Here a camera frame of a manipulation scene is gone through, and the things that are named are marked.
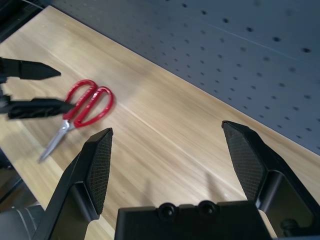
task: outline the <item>wooden table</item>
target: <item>wooden table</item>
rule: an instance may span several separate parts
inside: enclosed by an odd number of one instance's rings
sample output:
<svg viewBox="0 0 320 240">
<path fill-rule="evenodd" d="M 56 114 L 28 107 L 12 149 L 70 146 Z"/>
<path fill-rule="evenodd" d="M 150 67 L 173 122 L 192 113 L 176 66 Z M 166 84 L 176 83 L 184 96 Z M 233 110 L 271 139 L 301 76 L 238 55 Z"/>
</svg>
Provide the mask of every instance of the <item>wooden table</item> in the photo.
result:
<svg viewBox="0 0 320 240">
<path fill-rule="evenodd" d="M 62 72 L 44 81 L 11 78 L 15 99 L 57 97 L 81 79 L 112 89 L 113 111 L 76 129 L 42 164 L 62 117 L 0 118 L 0 147 L 45 208 L 68 164 L 89 136 L 114 130 L 110 178 L 100 220 L 86 239 L 112 239 L 118 208 L 244 200 L 222 120 L 249 126 L 280 154 L 320 202 L 320 157 L 80 22 L 48 7 L 0 45 L 0 56 L 42 62 Z"/>
</svg>

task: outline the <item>cable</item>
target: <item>cable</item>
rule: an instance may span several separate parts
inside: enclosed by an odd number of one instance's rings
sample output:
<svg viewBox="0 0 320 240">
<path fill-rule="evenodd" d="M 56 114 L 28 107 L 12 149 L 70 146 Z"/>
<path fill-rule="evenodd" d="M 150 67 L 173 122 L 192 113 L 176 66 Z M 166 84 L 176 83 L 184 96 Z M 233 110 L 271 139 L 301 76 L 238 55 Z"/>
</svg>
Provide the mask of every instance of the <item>cable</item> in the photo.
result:
<svg viewBox="0 0 320 240">
<path fill-rule="evenodd" d="M 28 1 L 28 0 L 21 0 L 21 1 L 26 2 L 26 3 L 28 3 L 28 4 L 31 4 L 32 6 L 35 6 L 35 7 L 38 8 L 38 9 L 41 9 L 41 10 L 44 9 L 42 6 L 39 6 L 39 5 L 37 5 L 37 4 L 33 3 L 33 2 L 30 2 L 30 1 Z"/>
</svg>

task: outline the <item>scissor blade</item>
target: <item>scissor blade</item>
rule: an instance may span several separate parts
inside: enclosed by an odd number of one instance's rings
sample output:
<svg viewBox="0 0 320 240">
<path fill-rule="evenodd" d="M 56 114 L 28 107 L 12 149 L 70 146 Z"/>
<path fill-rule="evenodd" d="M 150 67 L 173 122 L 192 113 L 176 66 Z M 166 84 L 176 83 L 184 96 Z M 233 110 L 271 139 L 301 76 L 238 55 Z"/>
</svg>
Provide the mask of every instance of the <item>scissor blade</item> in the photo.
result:
<svg viewBox="0 0 320 240">
<path fill-rule="evenodd" d="M 58 133 L 54 136 L 54 138 L 52 138 L 52 140 L 49 142 L 48 146 L 46 147 L 45 151 L 41 154 L 38 160 L 39 163 L 45 160 L 51 154 L 51 152 L 56 148 L 58 143 L 67 134 L 68 131 L 69 131 L 69 127 L 66 127 L 64 122 L 62 124 L 62 127 L 58 131 Z"/>
</svg>

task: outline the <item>textured gripper pad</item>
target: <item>textured gripper pad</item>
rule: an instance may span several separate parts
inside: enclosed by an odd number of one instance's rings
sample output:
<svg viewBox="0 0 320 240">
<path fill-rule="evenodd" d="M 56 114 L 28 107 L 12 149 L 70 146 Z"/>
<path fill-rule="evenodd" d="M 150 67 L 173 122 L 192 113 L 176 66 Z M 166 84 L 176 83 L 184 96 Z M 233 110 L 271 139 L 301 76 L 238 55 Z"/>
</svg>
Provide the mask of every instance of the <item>textured gripper pad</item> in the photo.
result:
<svg viewBox="0 0 320 240">
<path fill-rule="evenodd" d="M 243 133 L 225 123 L 223 130 L 234 171 L 248 200 L 256 201 L 265 179 L 264 167 Z"/>
<path fill-rule="evenodd" d="M 104 208 L 111 163 L 113 132 L 109 131 L 98 143 L 94 159 L 88 174 L 88 186 L 96 213 L 100 215 Z"/>
</svg>

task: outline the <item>metal blade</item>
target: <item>metal blade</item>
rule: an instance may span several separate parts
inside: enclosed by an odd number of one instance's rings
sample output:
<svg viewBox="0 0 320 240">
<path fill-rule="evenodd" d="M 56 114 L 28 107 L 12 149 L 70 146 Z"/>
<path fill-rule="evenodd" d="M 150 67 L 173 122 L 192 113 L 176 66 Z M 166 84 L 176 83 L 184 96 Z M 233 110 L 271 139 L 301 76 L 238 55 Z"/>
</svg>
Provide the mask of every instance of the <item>metal blade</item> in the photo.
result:
<svg viewBox="0 0 320 240">
<path fill-rule="evenodd" d="M 52 138 L 52 140 L 49 142 L 45 151 L 41 154 L 38 162 L 39 163 L 43 162 L 51 154 L 51 152 L 56 148 L 56 146 L 61 141 L 61 139 L 73 128 L 74 128 L 74 125 L 72 123 L 69 123 L 68 120 L 63 120 L 60 130 L 54 136 L 54 138 Z"/>
</svg>

